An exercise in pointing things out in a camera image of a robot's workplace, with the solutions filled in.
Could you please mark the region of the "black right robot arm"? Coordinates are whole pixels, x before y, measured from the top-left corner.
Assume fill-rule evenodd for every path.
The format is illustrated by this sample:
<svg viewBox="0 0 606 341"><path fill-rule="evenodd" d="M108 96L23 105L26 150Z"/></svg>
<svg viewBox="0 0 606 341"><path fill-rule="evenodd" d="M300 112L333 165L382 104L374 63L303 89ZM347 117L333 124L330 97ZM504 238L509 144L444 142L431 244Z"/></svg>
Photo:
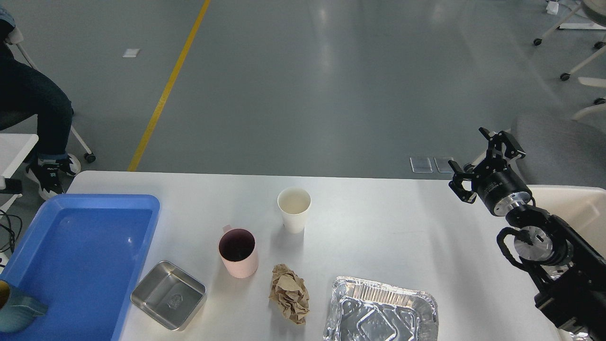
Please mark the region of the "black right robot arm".
<svg viewBox="0 0 606 341"><path fill-rule="evenodd" d="M488 142L485 157L463 167L448 161L450 189L468 204L479 198L491 215L506 219L497 245L512 266L530 276L538 291L535 306L556 328L603 341L604 257L560 216L537 207L532 191L511 167L511 161L526 156L514 136L484 127L479 132Z"/></svg>

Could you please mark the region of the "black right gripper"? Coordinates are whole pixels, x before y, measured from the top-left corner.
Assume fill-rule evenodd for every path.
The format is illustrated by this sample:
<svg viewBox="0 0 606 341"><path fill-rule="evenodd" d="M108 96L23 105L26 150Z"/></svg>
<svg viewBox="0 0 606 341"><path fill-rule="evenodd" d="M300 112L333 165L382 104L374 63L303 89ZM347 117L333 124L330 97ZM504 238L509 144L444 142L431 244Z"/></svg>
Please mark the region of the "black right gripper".
<svg viewBox="0 0 606 341"><path fill-rule="evenodd" d="M526 157L526 152L511 133L505 130L491 132L484 127L479 127L479 132L487 140L488 147L478 164L496 164L498 161L510 165ZM470 163L467 164L469 172L464 171L454 160L448 160L448 165L453 171L448 185L457 198L468 204L474 203L478 198L493 216L506 216L515 207L526 205L533 199L531 190L509 166L497 171L488 167L490 173L482 175ZM464 188L464 181L471 182L471 190Z"/></svg>

